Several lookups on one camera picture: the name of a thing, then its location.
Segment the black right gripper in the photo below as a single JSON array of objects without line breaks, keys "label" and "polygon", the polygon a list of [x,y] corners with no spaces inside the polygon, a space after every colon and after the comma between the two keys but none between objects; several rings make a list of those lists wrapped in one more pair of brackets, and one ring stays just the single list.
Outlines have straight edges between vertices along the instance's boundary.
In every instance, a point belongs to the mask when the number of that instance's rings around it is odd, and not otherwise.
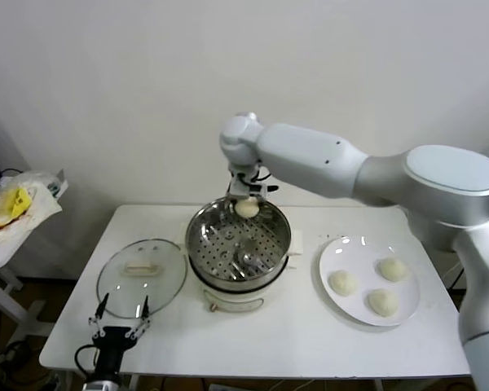
[{"label": "black right gripper", "polygon": [[263,183],[253,183],[250,186],[250,195],[252,197],[266,199],[270,193],[278,191],[277,185],[267,185]]}]

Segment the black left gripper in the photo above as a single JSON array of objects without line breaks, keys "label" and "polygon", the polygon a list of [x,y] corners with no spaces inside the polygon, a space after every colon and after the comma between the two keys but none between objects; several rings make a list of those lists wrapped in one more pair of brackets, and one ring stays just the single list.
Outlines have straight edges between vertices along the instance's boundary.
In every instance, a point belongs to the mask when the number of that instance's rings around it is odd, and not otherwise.
[{"label": "black left gripper", "polygon": [[102,325],[102,317],[108,303],[108,294],[96,308],[95,314],[88,319],[93,345],[99,351],[93,381],[120,381],[120,369],[124,353],[132,349],[150,327],[150,310],[148,296],[139,307],[139,323],[135,327],[118,327]]}]

